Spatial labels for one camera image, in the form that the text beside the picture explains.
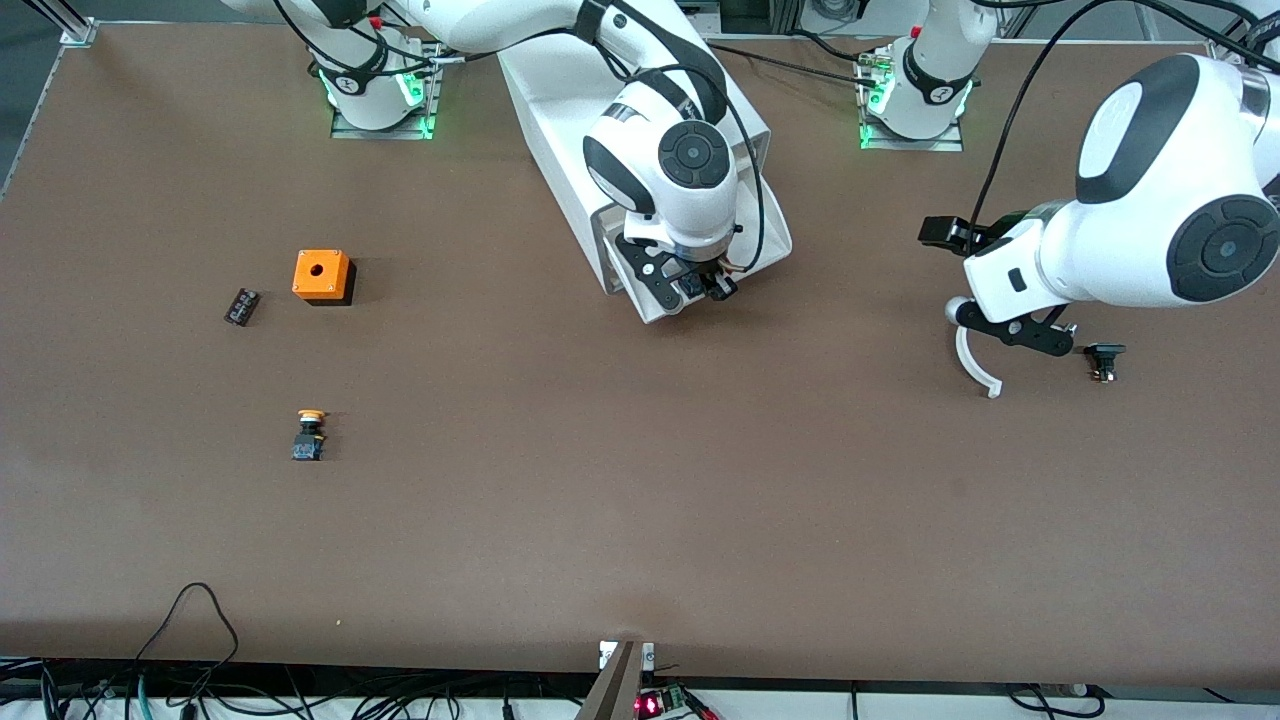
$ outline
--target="brown table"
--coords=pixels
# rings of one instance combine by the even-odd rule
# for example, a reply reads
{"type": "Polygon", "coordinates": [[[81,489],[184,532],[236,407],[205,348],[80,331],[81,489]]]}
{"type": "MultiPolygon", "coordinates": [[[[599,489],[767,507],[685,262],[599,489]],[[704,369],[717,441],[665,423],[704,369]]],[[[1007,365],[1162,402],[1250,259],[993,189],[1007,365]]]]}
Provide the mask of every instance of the brown table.
{"type": "MultiPolygon", "coordinates": [[[[1059,50],[991,215],[1069,196],[1092,109],[1172,50],[1059,50]]],[[[132,656],[202,579],[244,660],[589,670],[637,635],[689,674],[1275,687],[1280,275],[1071,309],[1129,345],[1112,387],[978,342],[988,401],[952,357],[963,273],[915,232],[970,208],[1036,51],[991,50],[964,154],[859,151],[847,86],[726,56],[795,252],[645,327],[495,63],[431,142],[330,141],[287,29],[104,27],[0,205],[0,652],[132,656]],[[353,307],[289,293],[317,246],[353,307]]],[[[157,655],[224,642],[192,601],[157,655]]]]}

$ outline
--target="metal bracket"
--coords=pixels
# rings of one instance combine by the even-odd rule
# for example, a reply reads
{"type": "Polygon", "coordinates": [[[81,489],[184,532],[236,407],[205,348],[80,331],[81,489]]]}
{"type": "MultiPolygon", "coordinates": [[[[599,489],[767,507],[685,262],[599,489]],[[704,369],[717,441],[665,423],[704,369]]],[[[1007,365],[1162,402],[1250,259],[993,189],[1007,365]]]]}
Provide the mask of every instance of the metal bracket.
{"type": "Polygon", "coordinates": [[[58,41],[67,47],[88,47],[93,45],[97,40],[97,20],[93,18],[84,18],[84,26],[76,32],[69,29],[63,29],[63,37],[58,41]]]}
{"type": "Polygon", "coordinates": [[[634,720],[645,662],[653,662],[653,643],[600,643],[603,667],[586,693],[575,720],[634,720]],[[605,646],[612,646],[605,655],[605,646]]]}
{"type": "Polygon", "coordinates": [[[649,255],[644,246],[630,242],[621,234],[613,238],[613,245],[618,249],[622,259],[627,261],[627,265],[631,265],[631,272],[635,273],[636,279],[649,288],[649,293],[658,301],[658,305],[662,305],[663,310],[671,311],[680,307],[682,302],[680,292],[671,284],[676,278],[667,277],[662,269],[667,264],[667,260],[671,260],[675,255],[671,252],[649,255]]]}
{"type": "Polygon", "coordinates": [[[992,323],[982,314],[982,307],[975,300],[963,300],[954,306],[947,304],[947,313],[955,315],[957,325],[969,328],[982,334],[989,334],[1007,346],[1029,347],[1037,352],[1061,357],[1071,352],[1075,346],[1075,327],[1060,328],[1053,323],[1066,310],[1066,305],[1059,305],[1050,310],[1043,320],[1037,320],[1030,314],[1020,315],[1005,323],[992,323]]]}
{"type": "MultiPolygon", "coordinates": [[[[613,651],[618,648],[618,641],[600,641],[600,670],[608,665],[609,657],[613,656],[613,651]]],[[[641,643],[640,646],[640,669],[645,673],[653,673],[654,669],[654,653],[653,643],[641,643]]]]}
{"type": "Polygon", "coordinates": [[[989,225],[970,225],[969,220],[955,215],[931,215],[920,223],[916,240],[925,247],[950,250],[952,255],[969,258],[996,245],[1027,213],[1009,213],[989,225]]]}

